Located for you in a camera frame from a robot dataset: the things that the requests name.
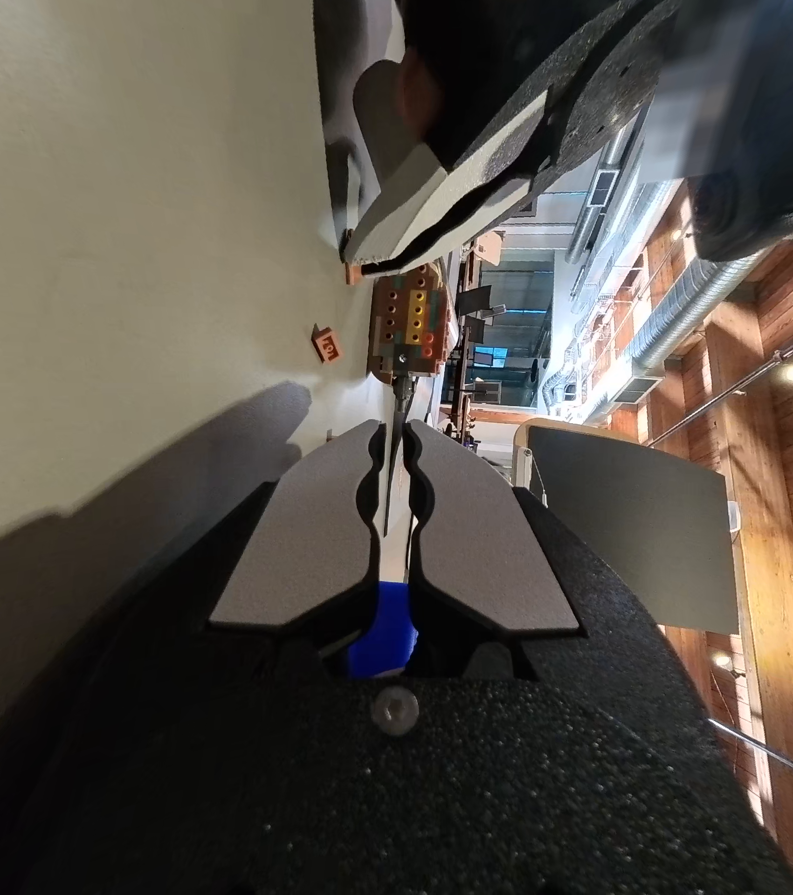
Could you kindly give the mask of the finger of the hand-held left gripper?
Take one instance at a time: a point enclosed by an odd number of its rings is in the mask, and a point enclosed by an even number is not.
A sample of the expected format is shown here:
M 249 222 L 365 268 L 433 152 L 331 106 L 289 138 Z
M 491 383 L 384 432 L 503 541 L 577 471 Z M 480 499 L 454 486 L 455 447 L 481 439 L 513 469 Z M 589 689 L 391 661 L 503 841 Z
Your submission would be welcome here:
M 469 194 L 475 208 L 513 178 L 533 180 L 541 162 L 524 161 L 522 154 L 543 122 L 551 93 L 513 96 L 452 170 L 426 143 L 417 144 L 346 241 L 345 262 L 390 259 Z
M 362 260 L 361 275 L 378 277 L 404 274 L 428 262 L 435 262 L 491 230 L 532 197 L 530 178 L 513 178 L 505 182 L 475 208 L 470 205 L 477 201 L 469 194 L 452 207 L 444 218 L 426 228 L 392 258 L 381 261 Z

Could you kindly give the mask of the silver ventilation duct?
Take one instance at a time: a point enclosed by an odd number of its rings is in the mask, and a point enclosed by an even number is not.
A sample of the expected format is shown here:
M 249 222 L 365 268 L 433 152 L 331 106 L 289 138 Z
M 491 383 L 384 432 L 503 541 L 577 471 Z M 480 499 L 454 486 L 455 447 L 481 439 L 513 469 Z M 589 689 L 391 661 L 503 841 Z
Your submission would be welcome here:
M 648 115 L 644 107 L 636 118 L 614 134 L 601 149 L 592 180 L 572 230 L 564 260 L 586 266 L 595 254 L 611 202 L 641 147 L 641 131 Z
M 631 404 L 646 395 L 664 377 L 664 362 L 707 316 L 769 253 L 761 250 L 736 262 L 715 264 L 695 258 L 671 285 L 668 294 L 645 319 L 632 341 L 608 366 L 599 384 L 592 386 L 580 408 L 572 416 L 575 422 L 602 420 L 616 406 Z M 563 404 L 563 391 L 577 369 L 581 356 L 574 348 L 585 322 L 583 310 L 572 309 L 572 287 L 566 270 L 559 263 L 553 302 L 551 360 L 539 383 L 537 411 L 555 416 Z

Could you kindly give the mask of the metal ceiling pipe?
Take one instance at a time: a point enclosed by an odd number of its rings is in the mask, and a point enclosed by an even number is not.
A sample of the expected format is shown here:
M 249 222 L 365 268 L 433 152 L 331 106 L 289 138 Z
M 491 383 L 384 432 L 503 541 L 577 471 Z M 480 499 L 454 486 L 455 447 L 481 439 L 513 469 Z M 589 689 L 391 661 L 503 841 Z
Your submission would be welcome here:
M 662 442 L 673 437 L 677 432 L 684 430 L 695 420 L 703 417 L 714 408 L 720 406 L 723 402 L 726 401 L 727 398 L 733 397 L 735 395 L 745 395 L 746 390 L 749 386 L 752 386 L 753 383 L 757 382 L 768 373 L 774 371 L 777 367 L 787 365 L 791 358 L 793 358 L 793 342 L 786 344 L 782 348 L 773 352 L 769 360 L 765 361 L 759 367 L 755 368 L 745 376 L 735 381 L 731 386 L 725 388 L 720 393 L 712 397 L 710 400 L 706 401 L 700 406 L 697 406 L 695 409 L 693 409 L 692 412 L 684 416 L 679 422 L 675 423 L 667 431 L 659 434 L 650 441 L 647 441 L 645 443 L 645 446 L 648 448 L 655 448 Z

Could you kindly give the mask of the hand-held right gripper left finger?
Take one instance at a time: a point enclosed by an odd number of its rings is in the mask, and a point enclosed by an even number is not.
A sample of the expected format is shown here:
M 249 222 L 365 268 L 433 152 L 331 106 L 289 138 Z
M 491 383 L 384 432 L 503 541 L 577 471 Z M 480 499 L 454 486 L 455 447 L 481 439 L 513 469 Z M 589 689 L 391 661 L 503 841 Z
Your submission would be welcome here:
M 209 622 L 299 627 L 328 612 L 368 627 L 377 607 L 375 526 L 384 425 L 365 420 L 306 454 L 274 487 Z

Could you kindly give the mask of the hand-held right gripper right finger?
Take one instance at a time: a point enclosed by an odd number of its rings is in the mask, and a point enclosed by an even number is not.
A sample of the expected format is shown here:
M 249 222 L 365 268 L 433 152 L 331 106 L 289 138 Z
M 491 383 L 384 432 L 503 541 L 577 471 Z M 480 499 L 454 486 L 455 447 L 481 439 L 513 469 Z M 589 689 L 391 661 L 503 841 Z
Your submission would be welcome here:
M 511 484 L 417 420 L 403 430 L 411 479 L 413 621 L 435 606 L 506 636 L 576 634 L 580 623 Z

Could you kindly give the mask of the person's left hand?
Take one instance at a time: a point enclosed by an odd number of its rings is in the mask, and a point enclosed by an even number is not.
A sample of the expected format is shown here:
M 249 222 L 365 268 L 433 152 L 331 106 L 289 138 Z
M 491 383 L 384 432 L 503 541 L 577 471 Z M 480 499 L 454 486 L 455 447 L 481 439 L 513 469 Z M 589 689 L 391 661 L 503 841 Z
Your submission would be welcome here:
M 399 114 L 413 137 L 425 141 L 439 118 L 442 90 L 414 48 L 407 48 L 399 64 L 396 88 Z

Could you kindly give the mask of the reddish-brown toy brick model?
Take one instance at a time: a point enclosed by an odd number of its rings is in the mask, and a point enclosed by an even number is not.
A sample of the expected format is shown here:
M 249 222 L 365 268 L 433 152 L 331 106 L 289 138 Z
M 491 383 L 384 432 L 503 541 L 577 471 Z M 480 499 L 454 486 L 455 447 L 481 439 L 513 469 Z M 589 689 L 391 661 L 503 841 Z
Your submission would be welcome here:
M 367 373 L 391 389 L 383 534 L 388 535 L 393 476 L 402 429 L 418 384 L 429 379 L 428 397 L 442 383 L 451 352 L 453 304 L 440 267 L 428 262 L 407 273 L 384 275 L 371 293 Z

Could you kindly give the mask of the grey desk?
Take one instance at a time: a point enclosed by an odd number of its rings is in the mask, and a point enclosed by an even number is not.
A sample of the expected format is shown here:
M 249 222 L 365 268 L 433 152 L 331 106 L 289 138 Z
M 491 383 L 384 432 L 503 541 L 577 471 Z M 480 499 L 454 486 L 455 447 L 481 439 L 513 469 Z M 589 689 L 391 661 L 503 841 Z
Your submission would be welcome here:
M 315 4 L 0 2 L 0 537 L 280 383 L 309 391 L 306 451 L 388 415 Z

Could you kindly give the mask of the blue plastic storage bin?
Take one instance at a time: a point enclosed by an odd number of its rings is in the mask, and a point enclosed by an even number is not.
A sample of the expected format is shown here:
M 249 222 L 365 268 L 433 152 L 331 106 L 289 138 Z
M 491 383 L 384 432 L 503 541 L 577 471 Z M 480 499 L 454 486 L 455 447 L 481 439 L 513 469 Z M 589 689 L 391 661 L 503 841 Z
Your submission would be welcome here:
M 409 586 L 381 581 L 378 598 L 371 628 L 347 651 L 348 676 L 353 679 L 402 674 L 418 640 L 411 618 Z

